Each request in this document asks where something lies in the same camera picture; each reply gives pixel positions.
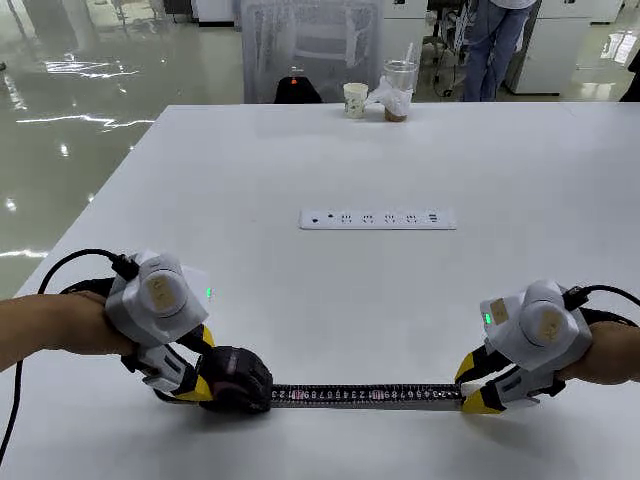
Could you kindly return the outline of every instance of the chair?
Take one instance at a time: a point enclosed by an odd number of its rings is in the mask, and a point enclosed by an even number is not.
[[[325,102],[344,83],[378,83],[380,0],[242,0],[241,17],[245,103],[272,103],[292,67]]]

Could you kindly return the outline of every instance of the human hand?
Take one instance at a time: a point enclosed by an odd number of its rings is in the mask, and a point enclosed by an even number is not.
[[[45,297],[54,312],[46,348],[85,355],[131,355],[135,351],[135,344],[109,323],[104,297],[86,291]]]
[[[557,378],[601,385],[640,381],[640,328],[615,322],[598,322],[590,328],[591,347],[576,363],[560,370]]]

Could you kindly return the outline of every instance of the electrical outlet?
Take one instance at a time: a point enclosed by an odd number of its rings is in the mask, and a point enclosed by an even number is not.
[[[300,228],[309,230],[455,230],[452,210],[319,210],[300,212]]]

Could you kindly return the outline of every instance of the plastic bag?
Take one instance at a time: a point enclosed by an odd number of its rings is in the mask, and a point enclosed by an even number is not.
[[[381,103],[393,115],[397,117],[406,117],[409,114],[409,106],[411,105],[411,97],[413,89],[400,90],[394,88],[387,78],[382,75],[380,84],[367,97],[366,104]]]

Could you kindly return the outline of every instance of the measuring tape blade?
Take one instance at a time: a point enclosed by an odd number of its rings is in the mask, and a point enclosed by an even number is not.
[[[460,386],[452,384],[275,384],[271,389],[272,408],[460,410],[463,400]]]

